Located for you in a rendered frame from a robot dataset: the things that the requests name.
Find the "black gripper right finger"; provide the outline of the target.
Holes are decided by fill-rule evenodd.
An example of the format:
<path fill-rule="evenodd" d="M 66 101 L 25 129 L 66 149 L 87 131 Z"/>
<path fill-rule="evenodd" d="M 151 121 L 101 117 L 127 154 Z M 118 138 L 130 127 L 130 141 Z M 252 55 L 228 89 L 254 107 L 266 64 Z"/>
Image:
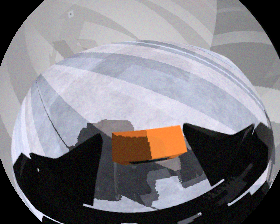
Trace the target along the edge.
<path fill-rule="evenodd" d="M 213 186 L 224 180 L 222 175 L 232 164 L 242 141 L 252 135 L 254 125 L 256 124 L 250 124 L 248 128 L 229 135 L 229 133 L 220 133 L 208 128 L 197 127 L 197 125 L 191 123 L 183 124 L 185 139 L 187 139 L 188 145 L 191 145 L 197 161 L 203 167 L 209 185 Z"/>

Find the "orange block with dark square mark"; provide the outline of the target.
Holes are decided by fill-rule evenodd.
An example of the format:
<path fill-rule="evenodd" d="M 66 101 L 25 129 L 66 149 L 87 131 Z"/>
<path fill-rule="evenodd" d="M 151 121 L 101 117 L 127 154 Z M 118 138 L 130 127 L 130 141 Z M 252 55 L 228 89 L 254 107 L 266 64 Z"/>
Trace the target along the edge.
<path fill-rule="evenodd" d="M 179 127 L 144 129 L 144 131 L 112 132 L 112 161 L 147 164 L 175 159 L 187 152 Z"/>

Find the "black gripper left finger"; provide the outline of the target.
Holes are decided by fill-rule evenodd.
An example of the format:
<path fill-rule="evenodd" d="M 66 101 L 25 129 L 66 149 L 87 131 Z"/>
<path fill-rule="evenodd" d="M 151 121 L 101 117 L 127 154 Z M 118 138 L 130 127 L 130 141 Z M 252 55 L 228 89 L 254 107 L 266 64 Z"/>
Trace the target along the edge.
<path fill-rule="evenodd" d="M 83 144 L 77 145 L 72 151 L 64 153 L 58 159 L 30 153 L 32 163 L 39 171 L 46 172 L 48 176 L 59 180 L 59 183 L 69 192 L 83 200 L 83 204 L 93 205 L 95 194 L 96 173 L 99 171 L 103 137 L 96 133 Z"/>

